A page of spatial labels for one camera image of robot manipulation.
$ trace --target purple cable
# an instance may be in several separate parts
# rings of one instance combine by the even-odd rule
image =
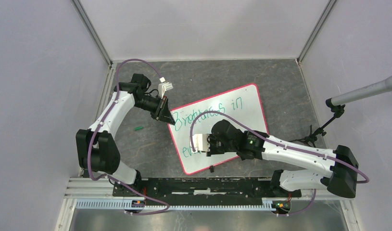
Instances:
[[[296,215],[296,214],[299,214],[299,213],[302,213],[302,212],[308,210],[313,205],[313,202],[315,201],[315,197],[316,197],[316,189],[313,190],[312,199],[304,209],[301,209],[301,210],[293,212],[293,213],[288,213],[288,214],[277,214],[277,217],[278,216],[279,217],[289,217],[290,215]]]
[[[100,123],[98,123],[97,127],[95,128],[94,133],[92,134],[91,140],[89,141],[89,146],[88,146],[88,155],[87,155],[87,156],[88,156],[88,157],[87,157],[88,174],[89,174],[89,177],[90,177],[92,180],[95,180],[95,181],[99,180],[99,179],[102,178],[102,177],[107,176],[107,174],[102,174],[102,175],[100,175],[99,177],[94,177],[94,175],[92,174],[92,168],[91,168],[91,152],[92,152],[92,146],[93,146],[93,144],[94,144],[94,139],[95,139],[95,136],[97,135],[98,131],[99,131],[100,128],[102,127],[101,124],[104,123],[105,119],[107,118],[107,116],[109,115],[109,113],[110,113],[110,112],[112,111],[112,109],[114,108],[114,106],[115,106],[115,104],[116,104],[115,101],[117,101],[117,100],[119,99],[119,77],[118,77],[118,75],[119,75],[119,69],[121,68],[121,66],[122,66],[123,64],[125,64],[125,63],[127,63],[127,62],[131,62],[131,61],[140,61],[140,62],[146,63],[146,64],[149,65],[151,68],[153,68],[153,70],[155,70],[155,72],[157,73],[157,75],[159,76],[159,78],[162,78],[162,75],[159,73],[159,71],[156,69],[156,67],[154,67],[152,64],[150,64],[149,62],[147,62],[147,61],[145,61],[145,60],[142,60],[142,59],[128,59],[128,60],[125,60],[125,61],[123,61],[123,62],[119,65],[119,67],[116,69],[116,72],[115,72],[115,82],[116,82],[116,97],[115,97],[115,100],[112,102],[111,106],[108,108],[108,110],[105,112],[104,116],[101,118]],[[143,216],[143,215],[151,215],[151,214],[163,213],[163,212],[167,211],[167,210],[169,209],[169,207],[170,207],[170,205],[169,205],[168,203],[166,203],[166,202],[164,202],[164,201],[157,200],[157,199],[152,198],[152,197],[148,197],[148,196],[146,196],[146,195],[143,195],[143,194],[141,194],[140,192],[138,192],[138,191],[134,190],[133,188],[131,188],[129,185],[127,185],[127,184],[121,182],[120,180],[117,180],[117,179],[115,179],[115,178],[113,178],[113,177],[111,177],[111,176],[109,176],[109,178],[112,179],[112,180],[115,181],[115,182],[120,182],[121,185],[125,186],[127,189],[131,190],[133,193],[135,193],[135,194],[137,194],[137,195],[139,195],[139,196],[142,196],[142,197],[144,197],[144,198],[146,198],[146,199],[149,199],[149,200],[151,200],[151,201],[155,201],[155,202],[161,203],[161,204],[163,204],[163,205],[166,205],[166,208],[164,208],[164,209],[162,209],[162,210],[153,211],[153,212],[148,212],[148,213],[131,213],[131,215],[134,215],[134,216]]]
[[[246,130],[248,130],[248,131],[251,132],[252,134],[256,135],[257,137],[259,137],[259,138],[265,140],[266,142],[269,142],[269,143],[274,144],[274,145],[278,145],[278,146],[280,146],[281,148],[285,148],[285,145],[284,145],[284,144],[278,143],[278,142],[275,142],[275,141],[272,141],[272,140],[269,140],[269,139],[267,139],[267,138],[261,136],[260,134],[258,134],[258,133],[255,132],[254,130],[252,130],[251,128],[249,128],[249,127],[243,125],[242,123],[240,123],[239,121],[237,121],[236,119],[232,118],[232,117],[229,116],[229,115],[226,115],[226,114],[224,114],[224,113],[222,113],[222,112],[206,111],[206,112],[202,112],[202,113],[200,113],[198,116],[196,116],[196,117],[194,118],[194,120],[193,120],[191,126],[190,126],[190,143],[191,143],[191,148],[192,148],[192,150],[193,150],[194,152],[195,152],[196,150],[194,149],[194,143],[193,143],[193,139],[192,139],[192,137],[193,137],[193,126],[194,126],[194,124],[196,123],[196,121],[197,121],[198,118],[200,118],[202,115],[207,114],[207,113],[216,113],[216,114],[219,114],[219,115],[221,115],[221,116],[227,117],[227,118],[231,119],[234,123],[240,125],[241,127],[245,128]],[[324,154],[317,153],[317,152],[313,152],[313,151],[308,151],[308,150],[301,149],[301,148],[297,148],[297,147],[293,147],[293,146],[290,146],[290,145],[288,145],[288,149],[295,150],[295,151],[298,151],[298,152],[301,152],[301,153],[316,155],[316,156],[325,158],[325,155],[324,155]],[[337,163],[339,163],[339,164],[342,164],[342,165],[344,165],[344,166],[350,168],[351,170],[355,171],[356,173],[360,174],[362,177],[364,177],[365,180],[357,181],[358,184],[364,184],[364,183],[368,183],[368,182],[370,181],[370,179],[369,179],[362,171],[360,171],[359,169],[355,168],[354,166],[351,166],[350,164],[348,164],[348,163],[346,163],[346,162],[344,162],[344,161],[342,161],[342,160],[339,160],[339,159],[337,159],[337,158],[335,158],[335,157],[327,156],[326,158],[329,159],[329,160],[332,160],[332,161],[334,161],[334,162],[337,162]]]

